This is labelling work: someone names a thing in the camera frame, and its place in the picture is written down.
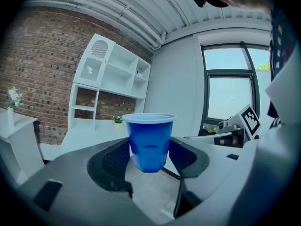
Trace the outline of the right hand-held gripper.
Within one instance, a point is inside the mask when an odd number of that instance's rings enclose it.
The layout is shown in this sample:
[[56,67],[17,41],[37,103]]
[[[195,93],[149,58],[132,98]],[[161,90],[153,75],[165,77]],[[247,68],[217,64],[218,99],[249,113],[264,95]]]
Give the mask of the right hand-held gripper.
[[253,108],[247,105],[235,116],[221,121],[218,127],[217,134],[186,138],[213,145],[243,148],[246,142],[258,135],[261,124]]

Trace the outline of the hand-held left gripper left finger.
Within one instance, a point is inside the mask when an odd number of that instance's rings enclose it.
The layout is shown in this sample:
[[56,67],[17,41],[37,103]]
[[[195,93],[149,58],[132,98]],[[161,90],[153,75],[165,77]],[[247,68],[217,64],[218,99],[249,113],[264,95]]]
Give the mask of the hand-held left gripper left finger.
[[63,154],[20,186],[32,202],[47,181],[62,184],[49,211],[39,210],[54,226],[162,226],[174,220],[175,178],[163,171],[143,173],[130,160],[125,179],[133,194],[109,192],[89,176],[89,159],[102,145]]

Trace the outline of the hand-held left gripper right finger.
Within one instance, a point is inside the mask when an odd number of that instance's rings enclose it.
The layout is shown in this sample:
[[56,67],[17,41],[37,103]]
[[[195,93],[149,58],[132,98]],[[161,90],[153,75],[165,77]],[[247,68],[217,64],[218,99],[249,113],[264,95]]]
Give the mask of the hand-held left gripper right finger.
[[248,175],[255,151],[254,145],[235,148],[173,137],[169,158],[180,177],[174,217],[184,215],[212,196],[235,169]]

